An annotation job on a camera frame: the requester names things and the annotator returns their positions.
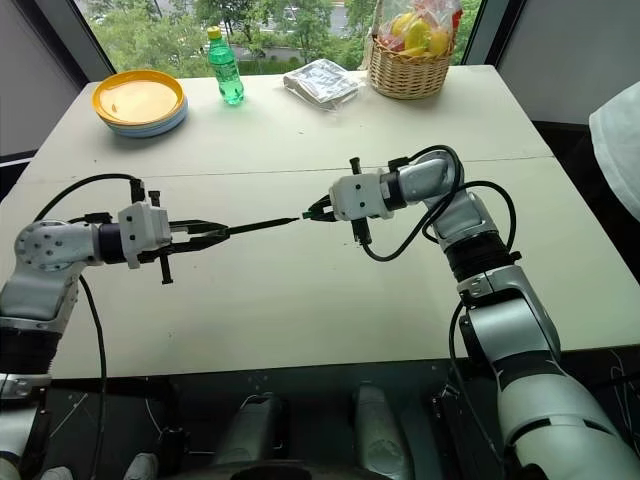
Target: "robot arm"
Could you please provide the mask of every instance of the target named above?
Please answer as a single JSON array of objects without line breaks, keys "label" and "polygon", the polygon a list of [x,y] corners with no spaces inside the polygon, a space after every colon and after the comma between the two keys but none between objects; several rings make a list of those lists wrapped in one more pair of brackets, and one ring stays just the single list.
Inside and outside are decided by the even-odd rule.
[{"label": "robot arm", "polygon": [[[336,181],[305,216],[351,221],[356,240],[368,248],[367,218],[390,219],[418,202],[437,208],[455,194],[433,227],[466,307],[459,325],[467,352],[497,380],[505,454],[553,480],[640,478],[638,458],[597,401],[558,365],[556,329],[515,265],[519,257],[509,253],[482,201],[464,188],[455,152],[435,147],[412,160],[370,174],[352,160],[354,175]],[[328,206],[333,212],[324,211]]]},{"label": "robot arm", "polygon": [[[41,466],[49,436],[44,409],[49,367],[78,297],[78,279],[87,266],[141,263],[159,259],[163,284],[171,283],[167,256],[208,248],[231,235],[284,225],[293,219],[229,228],[202,220],[170,222],[159,206],[136,201],[111,223],[108,214],[87,222],[39,220],[16,238],[16,266],[0,292],[0,479],[30,478]],[[186,232],[187,242],[173,242]]]}]

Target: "yellow fruit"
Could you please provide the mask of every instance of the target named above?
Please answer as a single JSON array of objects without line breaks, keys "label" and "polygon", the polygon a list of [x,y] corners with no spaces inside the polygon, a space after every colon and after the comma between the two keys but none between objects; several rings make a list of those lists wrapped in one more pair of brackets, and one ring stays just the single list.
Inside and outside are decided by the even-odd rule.
[{"label": "yellow fruit", "polygon": [[442,55],[449,49],[449,32],[446,30],[434,30],[431,32],[429,51],[434,55]]},{"label": "yellow fruit", "polygon": [[400,55],[409,55],[410,57],[419,57],[420,55],[424,54],[424,52],[426,51],[427,49],[424,47],[408,48],[407,50],[401,51]]},{"label": "yellow fruit", "polygon": [[427,22],[418,18],[411,25],[404,36],[404,47],[411,50],[416,47],[427,47],[429,44],[429,32],[431,27]]},{"label": "yellow fruit", "polygon": [[396,37],[402,36],[405,33],[404,29],[407,27],[407,25],[409,25],[414,17],[415,13],[411,12],[398,15],[391,24],[391,35],[394,35]]}]

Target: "green bottle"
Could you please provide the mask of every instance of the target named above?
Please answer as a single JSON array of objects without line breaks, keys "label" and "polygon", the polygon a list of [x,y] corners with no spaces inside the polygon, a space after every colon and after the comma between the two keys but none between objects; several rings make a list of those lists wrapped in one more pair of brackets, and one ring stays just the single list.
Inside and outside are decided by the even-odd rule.
[{"label": "green bottle", "polygon": [[218,89],[224,101],[237,105],[244,100],[244,87],[240,81],[238,65],[233,50],[227,45],[219,27],[207,29],[209,36],[209,63],[213,65],[218,80]]}]

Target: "wicker basket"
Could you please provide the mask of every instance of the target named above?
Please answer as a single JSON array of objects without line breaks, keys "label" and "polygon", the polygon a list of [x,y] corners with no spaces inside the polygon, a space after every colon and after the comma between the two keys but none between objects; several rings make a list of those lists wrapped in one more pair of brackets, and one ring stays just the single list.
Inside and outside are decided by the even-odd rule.
[{"label": "wicker basket", "polygon": [[[382,2],[377,0],[372,31],[376,32],[382,20]],[[442,88],[453,53],[454,32],[449,49],[444,55],[411,57],[392,52],[378,42],[374,35],[369,44],[369,82],[379,93],[388,97],[408,100],[433,95]]]}]

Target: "window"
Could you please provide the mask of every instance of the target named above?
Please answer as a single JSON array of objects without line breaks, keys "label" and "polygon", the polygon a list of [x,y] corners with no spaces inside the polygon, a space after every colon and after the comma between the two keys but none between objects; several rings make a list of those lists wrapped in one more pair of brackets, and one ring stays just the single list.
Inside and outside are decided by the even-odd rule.
[{"label": "window", "polygon": [[[206,29],[219,25],[243,75],[284,73],[316,58],[362,61],[376,0],[75,0],[116,71],[210,76]],[[482,0],[462,0],[460,63]]]}]

